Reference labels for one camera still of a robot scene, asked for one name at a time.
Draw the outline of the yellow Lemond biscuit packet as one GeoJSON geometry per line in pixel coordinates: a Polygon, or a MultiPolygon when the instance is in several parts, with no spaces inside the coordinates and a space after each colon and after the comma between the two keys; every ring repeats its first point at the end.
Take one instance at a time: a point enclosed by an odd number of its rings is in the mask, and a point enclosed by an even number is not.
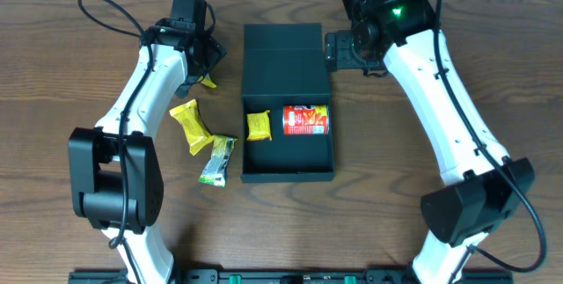
{"type": "Polygon", "coordinates": [[[272,140],[269,113],[270,111],[266,110],[261,113],[247,114],[247,141],[254,142],[262,140],[272,140]]]}

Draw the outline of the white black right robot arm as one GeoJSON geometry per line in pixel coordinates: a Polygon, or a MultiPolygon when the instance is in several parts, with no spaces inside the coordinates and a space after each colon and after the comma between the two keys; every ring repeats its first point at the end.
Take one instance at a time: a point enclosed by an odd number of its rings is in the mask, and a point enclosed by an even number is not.
{"type": "Polygon", "coordinates": [[[391,283],[509,283],[517,269],[493,271],[465,264],[481,242],[528,207],[535,172],[511,158],[479,115],[450,59],[439,26],[441,6],[428,0],[342,0],[351,26],[325,37],[329,71],[360,69],[393,76],[404,90],[435,153],[443,188],[420,200],[428,235],[413,263],[399,274],[378,270],[391,283]]]}

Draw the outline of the red Pringles can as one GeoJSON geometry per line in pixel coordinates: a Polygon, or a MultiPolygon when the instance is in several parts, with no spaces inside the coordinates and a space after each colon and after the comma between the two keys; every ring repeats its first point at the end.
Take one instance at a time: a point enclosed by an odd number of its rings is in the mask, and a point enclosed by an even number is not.
{"type": "Polygon", "coordinates": [[[327,105],[287,105],[283,107],[285,135],[327,135],[330,127],[327,105]]]}

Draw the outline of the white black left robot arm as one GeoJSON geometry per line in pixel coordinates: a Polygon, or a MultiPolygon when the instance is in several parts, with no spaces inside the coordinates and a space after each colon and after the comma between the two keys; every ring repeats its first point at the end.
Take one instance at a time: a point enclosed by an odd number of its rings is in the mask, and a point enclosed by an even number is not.
{"type": "Polygon", "coordinates": [[[71,283],[190,283],[198,273],[181,269],[162,238],[157,218],[164,181],[154,141],[173,97],[190,88],[225,57],[207,18],[205,0],[173,0],[171,14],[133,33],[139,40],[134,72],[112,108],[94,127],[69,137],[73,209],[109,239],[126,267],[82,270],[71,283]]]}

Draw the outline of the large yellow snack packet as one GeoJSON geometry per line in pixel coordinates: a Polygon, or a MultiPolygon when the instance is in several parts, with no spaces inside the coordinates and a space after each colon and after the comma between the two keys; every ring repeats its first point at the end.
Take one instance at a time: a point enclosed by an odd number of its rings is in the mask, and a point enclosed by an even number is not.
{"type": "Polygon", "coordinates": [[[191,155],[197,155],[214,140],[201,119],[196,99],[174,107],[169,114],[182,126],[191,155]]]}

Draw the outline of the small yellow snack packet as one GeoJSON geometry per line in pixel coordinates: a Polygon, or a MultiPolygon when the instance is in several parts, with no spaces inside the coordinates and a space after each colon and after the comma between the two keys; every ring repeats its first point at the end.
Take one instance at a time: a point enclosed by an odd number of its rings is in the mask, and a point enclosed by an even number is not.
{"type": "Polygon", "coordinates": [[[201,84],[211,89],[215,89],[217,85],[213,82],[209,74],[206,74],[200,81],[201,84]]]}

